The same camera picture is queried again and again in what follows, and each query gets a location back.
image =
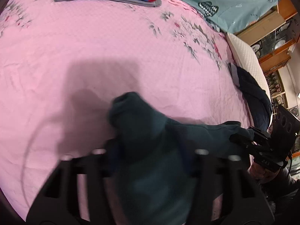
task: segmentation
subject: pink bedsheet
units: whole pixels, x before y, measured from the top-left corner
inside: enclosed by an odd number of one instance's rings
[[[0,187],[25,219],[60,156],[114,136],[111,100],[137,91],[182,122],[249,126],[222,34],[193,8],[10,0],[0,15]]]

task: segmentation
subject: mattress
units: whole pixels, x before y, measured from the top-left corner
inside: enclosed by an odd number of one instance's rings
[[[0,187],[23,219],[63,155],[114,137],[107,111],[124,92],[183,123],[250,125],[224,35],[179,0],[10,0],[0,48]]]

